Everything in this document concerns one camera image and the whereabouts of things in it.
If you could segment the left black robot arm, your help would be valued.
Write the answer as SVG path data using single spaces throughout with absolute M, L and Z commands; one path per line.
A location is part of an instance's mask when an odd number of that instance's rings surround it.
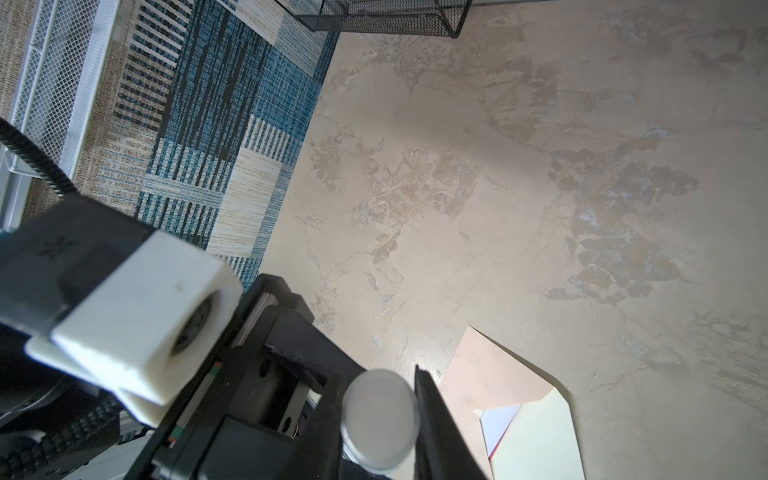
M 261 275 L 157 426 L 123 427 L 126 401 L 32 359 L 1 330 L 1 475 L 61 479 L 129 440 L 131 479 L 361 479 L 342 454 L 343 389 L 361 366 L 304 300 Z

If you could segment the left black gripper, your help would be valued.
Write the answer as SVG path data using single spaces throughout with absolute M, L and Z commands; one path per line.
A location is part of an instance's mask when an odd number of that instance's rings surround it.
M 313 321 L 283 278 L 259 275 L 127 478 L 278 479 L 317 407 L 304 410 L 309 393 L 364 371 Z M 338 479 L 365 476 L 342 454 Z

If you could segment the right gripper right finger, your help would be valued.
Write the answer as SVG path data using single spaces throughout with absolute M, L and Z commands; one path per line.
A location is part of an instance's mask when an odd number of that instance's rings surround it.
M 485 479 L 432 376 L 416 367 L 414 389 L 420 418 L 415 479 Z

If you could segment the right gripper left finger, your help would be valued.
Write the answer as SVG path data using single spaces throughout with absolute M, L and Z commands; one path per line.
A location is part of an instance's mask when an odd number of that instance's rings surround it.
M 347 386 L 348 382 L 341 376 L 328 381 L 303 436 L 279 473 L 279 479 L 339 478 L 342 403 Z

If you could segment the pale pink envelope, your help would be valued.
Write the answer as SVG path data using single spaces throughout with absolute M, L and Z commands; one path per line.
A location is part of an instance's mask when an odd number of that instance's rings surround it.
M 565 396 L 475 328 L 466 328 L 439 390 L 486 478 L 585 477 Z

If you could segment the white glue stick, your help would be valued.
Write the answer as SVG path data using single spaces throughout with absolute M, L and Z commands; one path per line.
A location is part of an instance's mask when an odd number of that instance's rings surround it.
M 343 451 L 364 470 L 395 472 L 414 449 L 419 429 L 415 392 L 398 373 L 365 371 L 347 387 L 340 426 Z

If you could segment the pink red letter card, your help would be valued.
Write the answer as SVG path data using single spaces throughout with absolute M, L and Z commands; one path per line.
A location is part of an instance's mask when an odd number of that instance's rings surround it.
M 483 432 L 483 440 L 489 460 L 493 458 L 501 440 L 507 432 L 511 422 L 516 416 L 521 405 L 508 405 L 504 407 L 484 410 L 480 416 L 480 424 Z

